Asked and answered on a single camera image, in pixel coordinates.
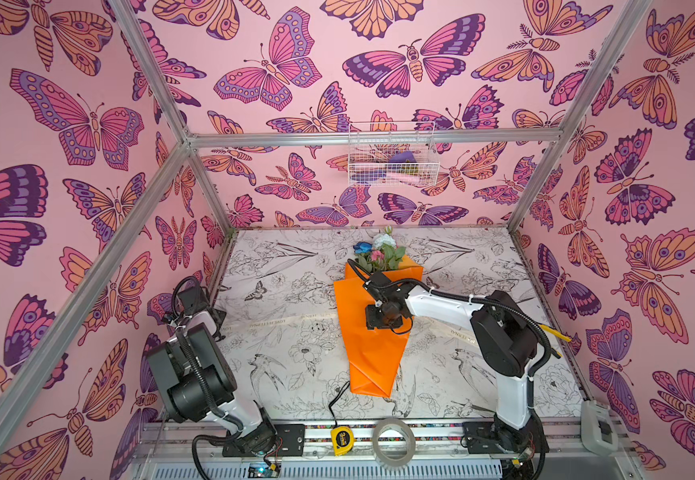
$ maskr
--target tape measure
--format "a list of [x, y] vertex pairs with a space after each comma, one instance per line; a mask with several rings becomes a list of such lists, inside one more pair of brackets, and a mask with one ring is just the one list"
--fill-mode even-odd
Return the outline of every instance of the tape measure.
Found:
[[331, 443], [334, 445], [334, 455], [348, 453], [355, 444], [355, 437], [350, 427], [336, 427], [331, 430]]

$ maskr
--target tape roll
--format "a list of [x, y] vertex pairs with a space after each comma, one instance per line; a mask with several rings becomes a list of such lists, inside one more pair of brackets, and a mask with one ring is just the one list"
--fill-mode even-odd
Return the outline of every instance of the tape roll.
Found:
[[[388, 430], [400, 433], [400, 436], [406, 440], [406, 455], [401, 458], [391, 458], [380, 449], [380, 435]], [[417, 440], [414, 438], [414, 432], [411, 431], [411, 428], [406, 423], [401, 422], [398, 418], [385, 418], [380, 420], [374, 427], [374, 433], [371, 436], [371, 447], [374, 452], [374, 458], [381, 466], [390, 470], [397, 470], [411, 462], [414, 452], [417, 450]]]

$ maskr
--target white wire basket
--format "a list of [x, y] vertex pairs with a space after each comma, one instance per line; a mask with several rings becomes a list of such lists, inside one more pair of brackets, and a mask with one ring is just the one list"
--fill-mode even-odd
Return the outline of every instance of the white wire basket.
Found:
[[440, 159], [433, 143], [434, 130], [414, 130], [415, 122], [351, 123], [348, 134], [347, 183], [353, 185], [410, 185], [436, 183]]

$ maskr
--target floral printed tablecloth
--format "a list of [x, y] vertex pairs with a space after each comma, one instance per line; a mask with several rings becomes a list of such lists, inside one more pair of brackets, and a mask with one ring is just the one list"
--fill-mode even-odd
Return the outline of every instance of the floral printed tablecloth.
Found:
[[[352, 245], [379, 230], [244, 230], [237, 237], [217, 305], [227, 311], [219, 347], [239, 381], [275, 419], [330, 418], [327, 405], [349, 379], [333, 282]], [[510, 293], [537, 321], [547, 319], [526, 269], [502, 228], [406, 228], [399, 245], [425, 267], [430, 286], [452, 293]], [[557, 346], [554, 337], [551, 343]], [[581, 391], [565, 359], [536, 377], [540, 416], [578, 416]], [[473, 332], [420, 317], [414, 322], [391, 398], [346, 392], [338, 418], [491, 416], [494, 376]]]

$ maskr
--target blue rose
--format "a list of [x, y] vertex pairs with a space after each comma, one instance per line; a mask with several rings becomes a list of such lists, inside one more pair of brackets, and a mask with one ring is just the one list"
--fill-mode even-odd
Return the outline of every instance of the blue rose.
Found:
[[371, 244], [368, 242], [358, 242], [353, 245], [353, 250], [355, 250], [356, 254], [368, 254], [371, 252]]

